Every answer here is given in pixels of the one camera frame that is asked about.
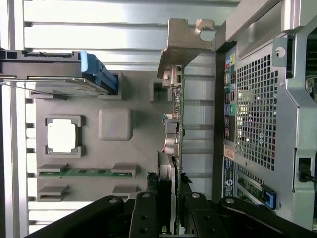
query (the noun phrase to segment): expansion slot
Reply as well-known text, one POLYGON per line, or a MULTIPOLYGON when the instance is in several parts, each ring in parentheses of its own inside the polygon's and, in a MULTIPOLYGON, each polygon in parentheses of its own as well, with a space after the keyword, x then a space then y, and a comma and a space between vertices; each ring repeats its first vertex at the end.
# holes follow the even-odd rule
POLYGON ((262 199, 262 189, 258 189, 257 187, 253 186, 252 183, 250 183, 240 175, 238 175, 238 184, 245 188, 256 199, 262 199))
POLYGON ((39 172, 40 176, 132 177, 132 173, 113 173, 111 169, 66 168, 61 172, 39 172))
POLYGON ((255 202, 253 202, 251 199, 250 199, 250 197, 247 195, 247 194, 245 194, 241 189, 237 189, 237 191, 238 191, 238 197, 240 198, 240 199, 242 199, 243 201, 245 201, 245 202, 249 202, 249 203, 251 203, 251 204, 253 204, 253 205, 257 205, 255 202))
POLYGON ((258 199, 256 199, 255 197, 252 196, 252 194, 250 194, 243 186, 241 186, 240 184, 237 184, 237 190, 238 190, 238 197, 241 198, 242 200, 247 201, 246 199, 248 198, 252 204, 263 204, 261 201, 259 201, 258 199))

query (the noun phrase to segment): metal bracket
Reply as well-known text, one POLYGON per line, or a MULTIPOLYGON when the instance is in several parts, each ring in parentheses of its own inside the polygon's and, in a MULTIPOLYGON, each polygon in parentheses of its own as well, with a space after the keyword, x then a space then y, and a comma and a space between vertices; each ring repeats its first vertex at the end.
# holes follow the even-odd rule
POLYGON ((287 65, 287 38, 276 37, 273 39, 272 65, 286 67, 287 65))
POLYGON ((185 67, 203 51, 210 51, 212 41, 203 41, 200 34, 204 30, 213 30, 213 20, 197 20, 195 28, 188 27, 186 19, 171 18, 168 21, 167 48, 161 53, 158 78, 163 78, 164 72, 171 65, 185 67))

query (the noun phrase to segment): perforated metal grille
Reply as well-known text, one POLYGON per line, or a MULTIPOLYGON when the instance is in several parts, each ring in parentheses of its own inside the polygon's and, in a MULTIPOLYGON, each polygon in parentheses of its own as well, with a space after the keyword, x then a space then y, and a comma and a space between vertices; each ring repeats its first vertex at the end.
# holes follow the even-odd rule
POLYGON ((277 71, 271 56, 237 69, 236 153, 274 170, 277 71))
POLYGON ((248 171, 247 169, 245 169, 244 167, 242 166, 238 166, 238 170, 240 170, 241 172, 243 172, 245 175, 249 176, 250 178, 252 178, 254 181, 257 181, 258 183, 260 184, 263 184, 263 179, 258 177, 258 176, 255 176, 253 173, 251 173, 250 171, 248 171))

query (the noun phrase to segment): blue latch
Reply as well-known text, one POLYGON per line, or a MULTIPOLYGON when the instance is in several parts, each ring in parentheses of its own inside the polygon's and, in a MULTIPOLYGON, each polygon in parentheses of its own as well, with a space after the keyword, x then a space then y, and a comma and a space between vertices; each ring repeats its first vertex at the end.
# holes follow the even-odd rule
POLYGON ((117 94, 118 79, 106 69, 94 54, 80 51, 80 64, 82 73, 92 76, 95 79, 95 84, 107 89, 111 94, 117 94))
POLYGON ((276 192, 265 185, 262 188, 262 201, 270 210, 276 209, 276 192))

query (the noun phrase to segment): green circuit board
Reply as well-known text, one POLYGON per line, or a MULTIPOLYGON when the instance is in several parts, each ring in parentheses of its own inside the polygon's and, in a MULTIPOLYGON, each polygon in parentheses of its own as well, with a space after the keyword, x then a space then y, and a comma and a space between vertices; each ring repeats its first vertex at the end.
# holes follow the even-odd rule
POLYGON ((40 176, 132 177, 132 173, 113 173, 111 169, 66 168, 61 172, 40 172, 40 176))
POLYGON ((257 198, 258 200, 262 200, 262 191, 260 191, 258 188, 253 186, 241 176, 238 176, 238 184, 244 187, 252 196, 257 198))
POLYGON ((245 202, 249 202, 253 205, 256 205, 253 201, 251 201, 251 199, 249 199, 240 189, 238 189, 238 197, 245 201, 245 202))

